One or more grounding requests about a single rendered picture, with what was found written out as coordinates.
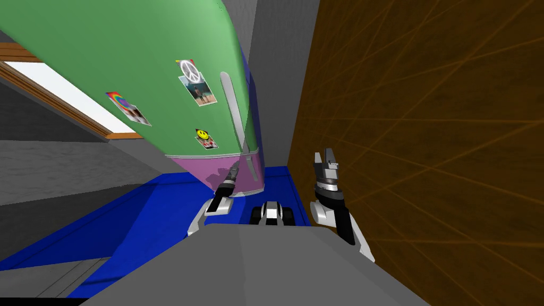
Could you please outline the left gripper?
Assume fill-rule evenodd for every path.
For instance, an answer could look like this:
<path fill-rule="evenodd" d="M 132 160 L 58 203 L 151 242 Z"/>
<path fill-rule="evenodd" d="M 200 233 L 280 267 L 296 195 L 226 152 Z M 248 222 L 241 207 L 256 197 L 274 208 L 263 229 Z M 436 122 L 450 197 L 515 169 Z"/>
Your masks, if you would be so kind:
<path fill-rule="evenodd" d="M 224 183 L 235 184 L 237 174 L 239 173 L 239 161 L 235 161 L 230 167 L 227 176 L 224 179 Z"/>

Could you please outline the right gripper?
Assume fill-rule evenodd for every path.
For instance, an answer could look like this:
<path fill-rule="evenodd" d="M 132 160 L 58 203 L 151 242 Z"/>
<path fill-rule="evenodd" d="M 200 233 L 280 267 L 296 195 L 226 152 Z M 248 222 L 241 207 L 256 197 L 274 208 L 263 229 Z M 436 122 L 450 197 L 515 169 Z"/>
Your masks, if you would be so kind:
<path fill-rule="evenodd" d="M 332 148 L 325 149 L 325 165 L 322 163 L 321 154 L 319 152 L 314 153 L 314 170 L 318 182 L 337 185 L 338 162 L 336 161 Z"/>

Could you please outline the pink fridge door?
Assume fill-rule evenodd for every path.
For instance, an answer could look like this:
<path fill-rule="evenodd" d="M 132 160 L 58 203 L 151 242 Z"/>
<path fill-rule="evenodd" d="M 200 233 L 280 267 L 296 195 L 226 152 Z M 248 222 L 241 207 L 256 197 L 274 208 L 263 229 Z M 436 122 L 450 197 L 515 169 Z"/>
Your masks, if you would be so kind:
<path fill-rule="evenodd" d="M 244 197 L 263 192 L 265 189 L 264 167 L 260 164 L 259 150 L 251 151 L 249 154 L 255 155 L 253 159 L 258 176 L 256 182 L 253 180 L 245 160 L 245 156 L 248 154 L 243 154 L 242 152 L 237 154 L 201 156 L 168 155 L 168 158 L 171 158 L 212 191 L 217 190 L 218 186 L 227 176 L 233 163 L 239 161 L 239 172 L 237 173 L 232 197 Z"/>

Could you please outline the beach photo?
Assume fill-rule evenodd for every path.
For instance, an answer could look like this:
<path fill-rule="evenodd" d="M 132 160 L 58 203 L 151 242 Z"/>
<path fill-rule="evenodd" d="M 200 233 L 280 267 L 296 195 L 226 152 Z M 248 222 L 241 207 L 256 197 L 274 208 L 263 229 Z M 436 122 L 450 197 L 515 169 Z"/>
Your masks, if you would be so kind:
<path fill-rule="evenodd" d="M 189 94 L 192 96 L 198 106 L 211 105 L 217 103 L 217 99 L 210 90 L 205 78 L 200 72 L 200 80 L 191 82 L 184 75 L 179 77 L 179 80 L 186 87 Z"/>

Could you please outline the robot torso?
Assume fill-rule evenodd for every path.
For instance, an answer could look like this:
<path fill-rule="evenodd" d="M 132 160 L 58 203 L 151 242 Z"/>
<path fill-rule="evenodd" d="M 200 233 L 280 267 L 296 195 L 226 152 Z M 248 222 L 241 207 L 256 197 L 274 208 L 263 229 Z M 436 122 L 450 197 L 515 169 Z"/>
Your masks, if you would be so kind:
<path fill-rule="evenodd" d="M 81 306 L 430 306 L 323 227 L 209 224 Z"/>

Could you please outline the white peace sign magnet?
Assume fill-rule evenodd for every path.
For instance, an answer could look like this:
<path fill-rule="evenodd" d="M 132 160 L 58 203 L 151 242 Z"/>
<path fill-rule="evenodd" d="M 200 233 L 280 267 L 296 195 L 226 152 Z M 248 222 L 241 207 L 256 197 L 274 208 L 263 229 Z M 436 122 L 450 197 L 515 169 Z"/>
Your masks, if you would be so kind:
<path fill-rule="evenodd" d="M 191 60 L 179 60 L 176 61 L 177 65 L 180 67 L 183 77 L 190 84 L 200 83 L 201 74 Z"/>

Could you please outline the rainbow picture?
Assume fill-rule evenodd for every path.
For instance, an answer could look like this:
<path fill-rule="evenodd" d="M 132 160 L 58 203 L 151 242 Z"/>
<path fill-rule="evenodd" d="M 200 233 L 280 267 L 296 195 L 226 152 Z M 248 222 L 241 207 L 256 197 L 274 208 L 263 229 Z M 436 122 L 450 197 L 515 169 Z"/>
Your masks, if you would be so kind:
<path fill-rule="evenodd" d="M 139 109 L 130 104 L 118 92 L 106 92 L 109 99 L 118 107 L 118 109 L 130 119 L 132 122 L 137 122 L 146 126 L 151 126 L 148 119 L 139 111 Z"/>

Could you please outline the wooden framed window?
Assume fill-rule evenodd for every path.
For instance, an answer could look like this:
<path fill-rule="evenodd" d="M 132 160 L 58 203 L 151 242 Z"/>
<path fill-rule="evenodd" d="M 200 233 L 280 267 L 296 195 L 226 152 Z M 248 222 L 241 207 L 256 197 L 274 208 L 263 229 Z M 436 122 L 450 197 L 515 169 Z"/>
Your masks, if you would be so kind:
<path fill-rule="evenodd" d="M 108 140 L 141 138 L 15 42 L 0 42 L 0 76 L 101 137 Z"/>

